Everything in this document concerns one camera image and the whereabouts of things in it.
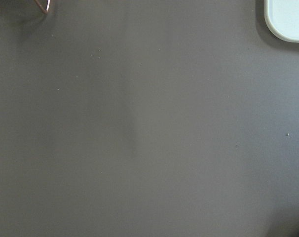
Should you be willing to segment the cream rabbit tray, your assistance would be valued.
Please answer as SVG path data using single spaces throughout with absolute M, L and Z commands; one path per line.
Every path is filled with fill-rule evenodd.
M 264 18 L 276 37 L 299 43 L 299 0 L 265 0 Z

